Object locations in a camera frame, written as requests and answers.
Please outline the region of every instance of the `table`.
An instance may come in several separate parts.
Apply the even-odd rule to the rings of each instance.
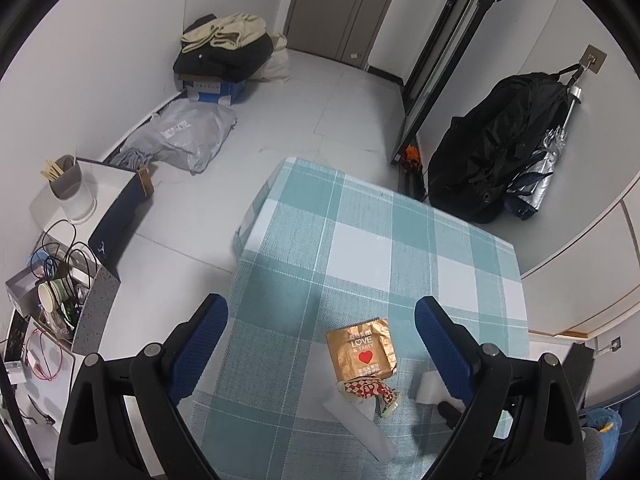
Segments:
[[[433,370],[414,325],[432,295],[505,354],[529,355],[513,247],[420,202],[299,158],[276,168],[234,247],[229,324],[180,408],[221,478],[419,479],[450,436],[417,404]],[[322,406],[335,384],[324,334],[388,318],[404,401],[376,423],[398,448],[382,466]]]

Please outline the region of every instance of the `gold paper bag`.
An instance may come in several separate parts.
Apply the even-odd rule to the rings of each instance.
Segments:
[[[386,319],[327,332],[326,342],[338,382],[357,377],[388,379],[396,369],[396,353]]]

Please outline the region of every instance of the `red and white wrapper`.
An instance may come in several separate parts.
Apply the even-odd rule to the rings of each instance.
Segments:
[[[398,407],[400,393],[376,377],[358,377],[352,381],[338,383],[338,387],[345,394],[354,395],[361,399],[377,397],[380,402],[380,415],[387,418]]]

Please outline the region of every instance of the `backpack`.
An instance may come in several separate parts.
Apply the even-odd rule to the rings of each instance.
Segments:
[[[429,161],[430,204],[468,222],[494,220],[514,177],[537,162],[545,132],[564,123],[570,99],[559,78],[579,69],[510,76],[464,117],[452,118]]]

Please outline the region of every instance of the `clothes pile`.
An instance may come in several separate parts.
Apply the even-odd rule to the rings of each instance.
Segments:
[[[267,25],[258,16],[238,12],[226,18],[208,14],[180,38],[182,49],[174,72],[240,83],[251,77],[273,53]]]

